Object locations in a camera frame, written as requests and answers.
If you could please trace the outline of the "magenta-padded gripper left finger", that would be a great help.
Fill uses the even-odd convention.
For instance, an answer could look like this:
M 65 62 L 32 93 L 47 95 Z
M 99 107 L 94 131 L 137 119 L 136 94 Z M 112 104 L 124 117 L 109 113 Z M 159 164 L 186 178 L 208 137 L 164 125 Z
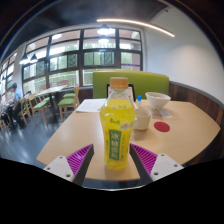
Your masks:
M 90 144 L 68 156 L 58 156 L 44 170 L 81 186 L 93 155 L 94 147 Z

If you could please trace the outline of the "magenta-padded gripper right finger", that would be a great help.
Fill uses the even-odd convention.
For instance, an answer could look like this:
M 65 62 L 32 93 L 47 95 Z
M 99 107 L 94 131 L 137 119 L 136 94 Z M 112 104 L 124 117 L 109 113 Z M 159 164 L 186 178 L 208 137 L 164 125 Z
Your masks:
M 135 144 L 130 145 L 130 155 L 143 184 L 152 183 L 183 169 L 183 166 L 167 154 L 155 154 Z

